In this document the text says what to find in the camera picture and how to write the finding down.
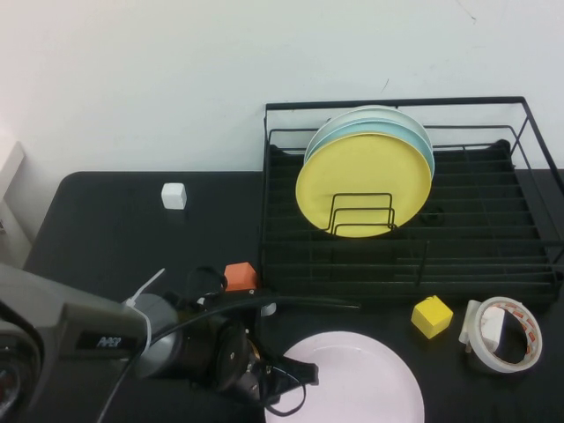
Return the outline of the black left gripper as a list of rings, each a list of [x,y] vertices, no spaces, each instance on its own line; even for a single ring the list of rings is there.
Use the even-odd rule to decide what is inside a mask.
[[[247,327],[245,315],[231,314],[218,334],[214,389],[233,401],[266,401],[286,392],[319,384],[315,363],[276,356]]]

